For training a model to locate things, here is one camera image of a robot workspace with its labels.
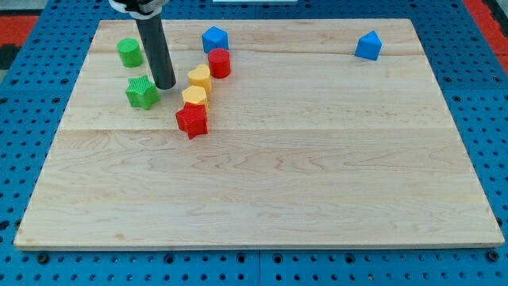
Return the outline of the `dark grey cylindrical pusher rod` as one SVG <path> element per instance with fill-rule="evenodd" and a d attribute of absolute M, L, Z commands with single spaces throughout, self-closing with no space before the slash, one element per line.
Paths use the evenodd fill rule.
<path fill-rule="evenodd" d="M 176 79 L 160 15 L 136 20 L 136 24 L 155 85 L 171 89 Z"/>

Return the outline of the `white black rod mount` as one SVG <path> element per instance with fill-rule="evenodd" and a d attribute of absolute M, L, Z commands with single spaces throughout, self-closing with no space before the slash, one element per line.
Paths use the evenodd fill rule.
<path fill-rule="evenodd" d="M 161 13 L 164 0 L 109 0 L 109 4 L 117 12 L 134 19 L 148 20 Z"/>

